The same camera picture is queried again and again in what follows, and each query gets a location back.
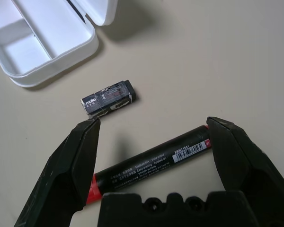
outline barcode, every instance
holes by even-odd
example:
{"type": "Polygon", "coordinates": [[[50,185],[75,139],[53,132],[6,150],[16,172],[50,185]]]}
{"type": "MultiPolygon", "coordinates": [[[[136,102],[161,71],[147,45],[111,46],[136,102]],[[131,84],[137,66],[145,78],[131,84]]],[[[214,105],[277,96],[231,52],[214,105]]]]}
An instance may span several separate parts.
{"type": "Polygon", "coordinates": [[[201,142],[201,143],[198,143],[184,151],[181,151],[175,155],[172,156],[172,158],[174,159],[174,162],[178,162],[178,161],[181,161],[183,160],[184,158],[187,158],[189,156],[192,156],[193,154],[195,153],[198,153],[199,151],[201,150],[204,150],[206,149],[207,146],[206,146],[206,143],[205,141],[201,142]]]}

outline container lid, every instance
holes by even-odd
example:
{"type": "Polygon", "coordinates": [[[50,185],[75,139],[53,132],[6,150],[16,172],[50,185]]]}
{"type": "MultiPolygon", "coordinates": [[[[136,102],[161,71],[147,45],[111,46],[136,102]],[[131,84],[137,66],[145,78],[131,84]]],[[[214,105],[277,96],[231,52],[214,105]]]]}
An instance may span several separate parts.
{"type": "Polygon", "coordinates": [[[72,0],[76,1],[96,25],[109,25],[114,21],[118,0],[72,0]]]}

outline moko logo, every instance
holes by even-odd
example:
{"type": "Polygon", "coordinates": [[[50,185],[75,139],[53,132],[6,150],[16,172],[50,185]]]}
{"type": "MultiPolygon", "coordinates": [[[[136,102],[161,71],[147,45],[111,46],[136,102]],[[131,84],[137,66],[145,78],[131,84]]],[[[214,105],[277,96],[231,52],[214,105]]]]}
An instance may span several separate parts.
{"type": "Polygon", "coordinates": [[[95,102],[96,100],[97,100],[96,98],[91,98],[89,101],[87,101],[86,103],[84,103],[84,105],[91,104],[91,103],[95,102]]]}

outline beige table surface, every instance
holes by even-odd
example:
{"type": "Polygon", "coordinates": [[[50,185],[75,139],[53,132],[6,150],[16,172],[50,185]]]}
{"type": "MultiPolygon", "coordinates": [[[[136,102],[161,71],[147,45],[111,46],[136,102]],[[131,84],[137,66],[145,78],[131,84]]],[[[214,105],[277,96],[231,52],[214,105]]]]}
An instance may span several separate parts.
{"type": "MultiPolygon", "coordinates": [[[[129,79],[140,101],[102,119],[96,171],[218,116],[244,128],[284,177],[284,0],[121,0],[98,53],[24,89],[0,68],[0,227],[13,226],[80,99],[129,79]]],[[[211,151],[122,190],[145,200],[223,190],[211,151]]],[[[97,226],[100,203],[71,226],[97,226]]]]}

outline white container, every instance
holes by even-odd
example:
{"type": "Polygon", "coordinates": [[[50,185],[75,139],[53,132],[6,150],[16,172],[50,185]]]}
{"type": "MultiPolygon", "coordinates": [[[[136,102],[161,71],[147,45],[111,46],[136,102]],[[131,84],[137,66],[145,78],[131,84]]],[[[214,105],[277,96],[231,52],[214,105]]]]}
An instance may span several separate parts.
{"type": "Polygon", "coordinates": [[[3,71],[15,84],[33,87],[91,56],[98,48],[98,38],[85,15],[99,26],[109,25],[115,18],[117,3],[0,0],[3,71]]]}

